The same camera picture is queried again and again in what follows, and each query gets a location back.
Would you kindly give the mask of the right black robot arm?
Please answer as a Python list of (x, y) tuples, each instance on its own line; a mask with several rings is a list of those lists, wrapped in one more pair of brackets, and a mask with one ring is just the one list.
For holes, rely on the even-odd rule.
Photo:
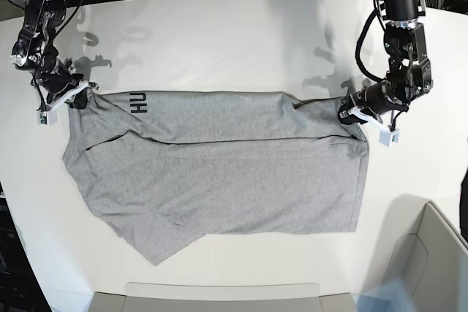
[(49, 110), (53, 103), (70, 93), (65, 103), (82, 110), (88, 104), (82, 74), (72, 72), (72, 61), (62, 62), (53, 42), (71, 21), (66, 18), (66, 0), (28, 0), (23, 26), (12, 48), (10, 60), (16, 69), (31, 74), (31, 86), (39, 97), (39, 111)]

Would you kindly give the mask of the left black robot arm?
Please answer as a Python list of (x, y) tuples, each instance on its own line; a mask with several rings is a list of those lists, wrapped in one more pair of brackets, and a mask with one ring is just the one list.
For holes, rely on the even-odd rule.
[[(426, 49), (423, 24), (425, 0), (373, 0), (355, 48), (355, 61), (370, 85), (345, 98), (338, 111), (342, 124), (379, 122), (383, 114), (408, 111), (410, 104), (433, 87), (431, 62)], [(384, 30), (383, 45), (389, 69), (384, 78), (370, 73), (361, 59), (361, 49), (372, 22), (378, 19)]]

